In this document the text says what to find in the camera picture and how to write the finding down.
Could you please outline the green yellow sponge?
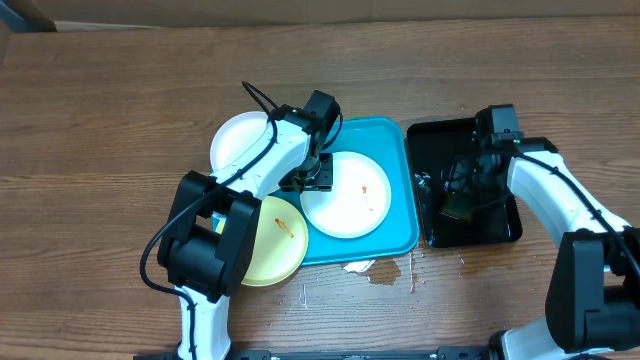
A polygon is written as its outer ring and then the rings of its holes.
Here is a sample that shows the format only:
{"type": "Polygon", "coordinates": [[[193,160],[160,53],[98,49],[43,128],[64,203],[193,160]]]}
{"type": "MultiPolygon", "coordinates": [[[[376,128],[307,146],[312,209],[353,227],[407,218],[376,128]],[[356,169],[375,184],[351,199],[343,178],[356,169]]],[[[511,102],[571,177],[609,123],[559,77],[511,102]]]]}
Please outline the green yellow sponge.
{"type": "Polygon", "coordinates": [[[475,201],[461,193],[448,193],[444,196],[440,213],[461,221],[471,221],[474,215],[475,201]]]}

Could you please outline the white plate with faint stain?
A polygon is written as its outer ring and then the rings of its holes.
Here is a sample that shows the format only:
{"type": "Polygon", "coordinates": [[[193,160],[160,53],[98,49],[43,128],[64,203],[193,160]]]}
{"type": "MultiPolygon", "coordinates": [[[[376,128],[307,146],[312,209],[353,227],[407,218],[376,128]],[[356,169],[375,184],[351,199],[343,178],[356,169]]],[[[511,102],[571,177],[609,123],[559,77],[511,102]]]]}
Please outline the white plate with faint stain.
{"type": "Polygon", "coordinates": [[[384,170],[356,152],[332,154],[329,192],[305,191],[300,202],[306,218],[320,232],[339,239],[364,236],[382,224],[392,200],[384,170]]]}

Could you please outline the white plate with red streak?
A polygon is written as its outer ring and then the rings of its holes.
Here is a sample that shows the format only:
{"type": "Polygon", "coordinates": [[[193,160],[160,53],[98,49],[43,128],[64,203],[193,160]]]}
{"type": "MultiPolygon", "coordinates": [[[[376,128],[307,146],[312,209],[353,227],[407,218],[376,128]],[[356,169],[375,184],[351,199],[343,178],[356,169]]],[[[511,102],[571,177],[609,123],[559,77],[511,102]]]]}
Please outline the white plate with red streak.
{"type": "Polygon", "coordinates": [[[246,167],[267,147],[272,137],[272,126],[264,112],[250,111],[232,117],[212,140],[210,174],[219,171],[233,174],[246,167]]]}

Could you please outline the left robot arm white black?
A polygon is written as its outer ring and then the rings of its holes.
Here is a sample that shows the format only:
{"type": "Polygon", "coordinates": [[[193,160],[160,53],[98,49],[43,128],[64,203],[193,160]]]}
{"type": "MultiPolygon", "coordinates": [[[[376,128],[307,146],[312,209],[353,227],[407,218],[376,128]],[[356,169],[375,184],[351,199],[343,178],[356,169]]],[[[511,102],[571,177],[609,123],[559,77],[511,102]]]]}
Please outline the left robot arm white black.
{"type": "Polygon", "coordinates": [[[253,254],[263,200],[272,192],[327,192],[333,183],[326,149],[340,130],[335,98],[316,90],[302,108],[276,105],[251,84],[247,92],[267,116],[263,134],[226,167],[179,182],[166,224],[143,254],[158,251],[169,284],[146,274],[143,282],[175,295],[182,338],[169,359],[225,359],[230,297],[240,287],[253,254]]]}

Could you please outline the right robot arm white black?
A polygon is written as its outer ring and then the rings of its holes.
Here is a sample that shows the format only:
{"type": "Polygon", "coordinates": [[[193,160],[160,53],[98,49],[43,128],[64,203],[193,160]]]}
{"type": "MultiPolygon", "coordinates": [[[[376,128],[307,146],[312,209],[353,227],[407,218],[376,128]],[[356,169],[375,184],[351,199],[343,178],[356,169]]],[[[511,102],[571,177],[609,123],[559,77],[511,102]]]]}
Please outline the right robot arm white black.
{"type": "Polygon", "coordinates": [[[490,359],[603,359],[639,345],[639,231],[607,210],[545,137],[528,137],[513,105],[474,117],[472,152],[441,173],[444,211],[470,214],[520,198],[558,248],[544,314],[497,333],[490,359]]]}

